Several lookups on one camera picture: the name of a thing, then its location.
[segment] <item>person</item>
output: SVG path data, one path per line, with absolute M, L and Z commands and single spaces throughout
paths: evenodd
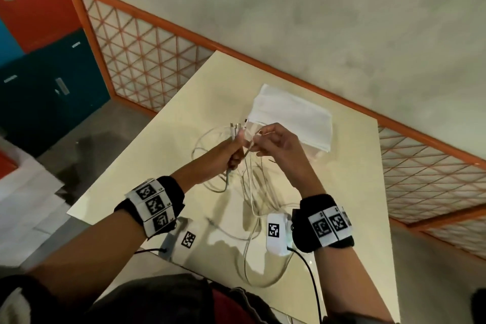
M 259 134 L 250 150 L 272 156 L 302 202 L 326 195 L 295 134 L 277 123 Z M 239 133 L 176 170 L 170 180 L 183 198 L 193 186 L 236 168 L 244 146 L 249 143 Z M 128 282 L 96 301 L 147 238 L 136 219 L 118 209 L 26 274 L 1 279 L 0 323 L 278 322 L 259 297 L 190 274 Z M 314 256 L 328 313 L 323 322 L 393 322 L 352 247 L 316 247 Z

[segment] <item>right hand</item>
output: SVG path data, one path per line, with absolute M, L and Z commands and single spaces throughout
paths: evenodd
M 302 198 L 325 193 L 294 133 L 279 123 L 266 125 L 258 133 L 261 135 L 253 137 L 254 145 L 250 151 L 256 152 L 257 156 L 273 156 Z

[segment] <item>left hand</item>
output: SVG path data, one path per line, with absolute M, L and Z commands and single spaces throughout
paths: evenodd
M 192 186 L 201 184 L 224 173 L 228 168 L 236 169 L 245 155 L 243 146 L 248 146 L 245 132 L 240 130 L 234 140 L 228 138 L 194 159 L 172 174 L 172 177 L 187 192 Z

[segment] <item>lattice panel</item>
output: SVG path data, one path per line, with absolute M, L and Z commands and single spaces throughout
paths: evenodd
M 83 2 L 116 94 L 153 111 L 214 52 L 101 1 Z
M 486 204 L 486 172 L 379 128 L 389 215 L 413 223 Z
M 486 259 L 486 217 L 429 229 L 427 233 Z

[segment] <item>table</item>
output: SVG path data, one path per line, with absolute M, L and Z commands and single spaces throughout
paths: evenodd
M 398 296 L 381 166 L 377 121 L 241 62 L 215 52 L 180 92 L 130 143 L 88 191 L 69 210 L 73 217 L 94 224 L 109 215 L 132 187 L 148 178 L 171 174 L 191 160 L 198 138 L 211 128 L 242 122 L 253 98 L 267 83 L 325 107 L 332 114 L 331 152 L 313 163 L 329 192 L 343 205 L 354 227 L 356 252 L 393 318 L 399 321 Z M 283 204 L 300 200 L 275 164 L 264 161 L 265 171 Z M 244 206 L 238 180 L 230 192 L 216 194 L 197 185 L 186 194 L 181 216 L 202 226 L 199 244 L 183 266 L 229 287 L 240 286 L 262 297 L 271 307 L 307 323 L 317 323 L 317 306 L 307 268 L 298 257 L 275 285 L 260 289 L 240 278 L 244 241 L 236 241 L 207 222 L 218 223 L 233 235 L 247 237 L 252 229 L 251 211 Z M 284 258 L 265 249 L 265 231 L 250 243 L 249 278 L 252 283 L 270 282 L 282 270 Z M 164 236 L 156 236 L 143 248 L 158 248 Z M 315 264 L 311 264 L 317 280 Z

